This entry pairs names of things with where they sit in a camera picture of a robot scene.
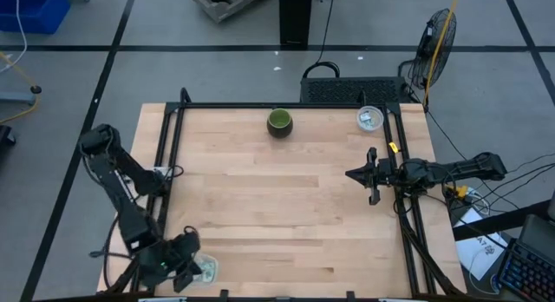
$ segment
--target white cable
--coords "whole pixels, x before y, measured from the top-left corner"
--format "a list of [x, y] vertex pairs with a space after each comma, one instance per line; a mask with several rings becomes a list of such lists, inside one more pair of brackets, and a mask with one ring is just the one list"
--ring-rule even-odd
[[17, 18], [17, 24], [19, 24], [19, 30], [21, 31], [21, 36], [23, 37], [23, 51], [21, 52], [21, 54], [19, 54], [19, 57], [13, 62], [13, 64], [7, 64], [3, 69], [0, 69], [0, 73], [3, 73], [11, 69], [11, 67], [15, 66], [27, 51], [27, 37], [25, 37], [25, 32], [23, 32], [23, 26], [21, 25], [21, 17], [19, 16], [19, 0], [16, 0], [16, 18]]
[[470, 279], [470, 285], [472, 285], [474, 287], [474, 289], [478, 290], [479, 292], [482, 292], [484, 294], [491, 294], [491, 295], [498, 295], [498, 293], [496, 292], [487, 292], [484, 290], [479, 289], [479, 287], [477, 287], [474, 282], [472, 281], [472, 265], [474, 264], [474, 261], [476, 260], [476, 257], [478, 256], [478, 254], [485, 252], [486, 249], [481, 249], [479, 250], [473, 257], [472, 257], [472, 261], [470, 262], [470, 267], [468, 267], [468, 279]]
[[[474, 210], [476, 210], [477, 212], [482, 213], [484, 215], [489, 215], [490, 214], [489, 202], [487, 202], [487, 200], [484, 199], [484, 196], [482, 196], [478, 192], [477, 189], [469, 187], [468, 190], [467, 190], [467, 196], [469, 196], [473, 199], [472, 206], [473, 206]], [[483, 205], [483, 207], [478, 209], [478, 206], [475, 205], [475, 201], [480, 201], [481, 204]]]

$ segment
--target wooden tabletop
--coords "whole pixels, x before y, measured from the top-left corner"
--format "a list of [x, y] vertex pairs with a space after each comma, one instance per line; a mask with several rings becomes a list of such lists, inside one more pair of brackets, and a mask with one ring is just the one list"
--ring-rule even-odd
[[[131, 155], [143, 167], [153, 165], [163, 110], [142, 107]], [[177, 157], [185, 174], [173, 182], [166, 237], [197, 227], [201, 252], [218, 260], [219, 274], [212, 286], [179, 295], [227, 289], [232, 297], [410, 297], [392, 189], [381, 187], [382, 201], [370, 206], [370, 191], [344, 175], [365, 163], [369, 147], [387, 156], [383, 130], [361, 131], [355, 109], [289, 111], [293, 132], [275, 140], [266, 131], [268, 109], [186, 110]], [[421, 106], [402, 105], [402, 119], [410, 156], [434, 161]], [[430, 193], [441, 197], [438, 188]], [[446, 208], [421, 198], [421, 212], [430, 253], [465, 291]], [[125, 252], [118, 230], [110, 251]], [[416, 252], [415, 263], [421, 275]], [[110, 258], [112, 282], [126, 265]], [[419, 285], [425, 292], [423, 276]], [[178, 295], [171, 281], [156, 293]]]

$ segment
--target black stand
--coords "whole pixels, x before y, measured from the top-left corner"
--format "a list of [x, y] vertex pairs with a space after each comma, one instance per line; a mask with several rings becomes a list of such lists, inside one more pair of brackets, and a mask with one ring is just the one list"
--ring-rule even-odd
[[279, 40], [282, 45], [307, 49], [312, 0], [279, 0]]

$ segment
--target floor tile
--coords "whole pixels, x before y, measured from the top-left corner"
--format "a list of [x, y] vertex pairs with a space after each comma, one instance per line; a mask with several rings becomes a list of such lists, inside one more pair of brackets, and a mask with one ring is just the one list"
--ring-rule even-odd
[[[436, 11], [450, 8], [452, 1], [336, 0], [327, 43], [417, 45], [426, 22]], [[322, 43], [329, 6], [330, 0], [312, 4], [312, 44]], [[525, 44], [505, 0], [459, 0], [454, 13], [455, 45]]]
[[[21, 67], [42, 86], [42, 99], [34, 113], [8, 123], [17, 144], [2, 154], [0, 165], [2, 301], [19, 300], [105, 59], [105, 53], [31, 52], [21, 61]], [[26, 91], [29, 86], [9, 71], [0, 75], [0, 89]], [[0, 106], [1, 118], [27, 108]]]
[[[481, 152], [499, 154], [507, 170], [542, 154], [553, 153], [555, 107], [529, 54], [451, 54], [439, 81], [430, 89], [430, 110], [467, 157]], [[438, 161], [458, 161], [447, 139], [428, 117]], [[554, 162], [544, 158], [506, 176], [504, 181]], [[553, 170], [540, 175], [507, 199], [525, 207], [552, 197]], [[507, 193], [522, 181], [502, 187]], [[497, 187], [502, 182], [492, 182]], [[477, 181], [469, 181], [477, 187]], [[495, 209], [514, 209], [500, 200]]]
[[121, 44], [275, 45], [278, 8], [278, 0], [261, 0], [215, 23], [193, 0], [136, 0]]
[[514, 0], [537, 46], [555, 45], [553, 0]]
[[544, 60], [545, 67], [552, 75], [552, 80], [555, 82], [555, 53], [542, 53], [541, 57]]
[[[110, 45], [127, 0], [70, 0], [71, 8], [52, 35], [27, 34], [29, 45]], [[23, 44], [19, 32], [0, 32], [0, 44]]]
[[[408, 55], [335, 52], [324, 58], [339, 64], [346, 76], [391, 76]], [[122, 146], [129, 150], [141, 105], [176, 101], [184, 86], [195, 102], [298, 102], [300, 77], [316, 59], [317, 52], [119, 53], [95, 125], [117, 128]], [[330, 72], [314, 70], [313, 76]], [[113, 216], [108, 197], [80, 168], [36, 299], [95, 292], [101, 259], [87, 255], [102, 245]]]

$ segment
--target blue object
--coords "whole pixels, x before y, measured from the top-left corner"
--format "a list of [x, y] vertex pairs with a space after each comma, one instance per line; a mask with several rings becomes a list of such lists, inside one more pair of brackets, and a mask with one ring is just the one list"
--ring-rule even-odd
[[[68, 0], [19, 0], [19, 16], [25, 33], [56, 32], [68, 10]], [[0, 0], [0, 30], [19, 32], [16, 0]]]

